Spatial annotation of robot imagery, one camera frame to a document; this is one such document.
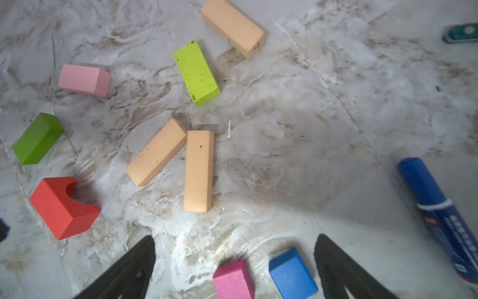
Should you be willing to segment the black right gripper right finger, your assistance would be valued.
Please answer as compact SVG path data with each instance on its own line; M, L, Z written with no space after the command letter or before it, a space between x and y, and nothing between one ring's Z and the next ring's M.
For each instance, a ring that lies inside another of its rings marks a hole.
M314 259L326 299L395 299L354 259L325 234L320 234L314 248Z

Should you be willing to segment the natural wood block marked 31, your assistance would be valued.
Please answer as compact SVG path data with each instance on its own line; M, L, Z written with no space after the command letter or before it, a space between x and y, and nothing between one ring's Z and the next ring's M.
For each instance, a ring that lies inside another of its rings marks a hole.
M152 179L185 146L187 130L176 119L171 119L126 167L137 187L149 184Z

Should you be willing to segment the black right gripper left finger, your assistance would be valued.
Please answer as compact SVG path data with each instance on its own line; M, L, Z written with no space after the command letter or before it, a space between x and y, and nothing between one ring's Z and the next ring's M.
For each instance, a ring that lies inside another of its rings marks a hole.
M155 261L154 239L147 235L76 297L143 299L146 297Z

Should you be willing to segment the natural wood block marked 58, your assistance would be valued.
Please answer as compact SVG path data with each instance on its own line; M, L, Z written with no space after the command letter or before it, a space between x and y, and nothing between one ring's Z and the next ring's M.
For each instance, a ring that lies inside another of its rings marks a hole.
M266 42L266 34L227 1L206 1L200 9L204 21L251 60Z

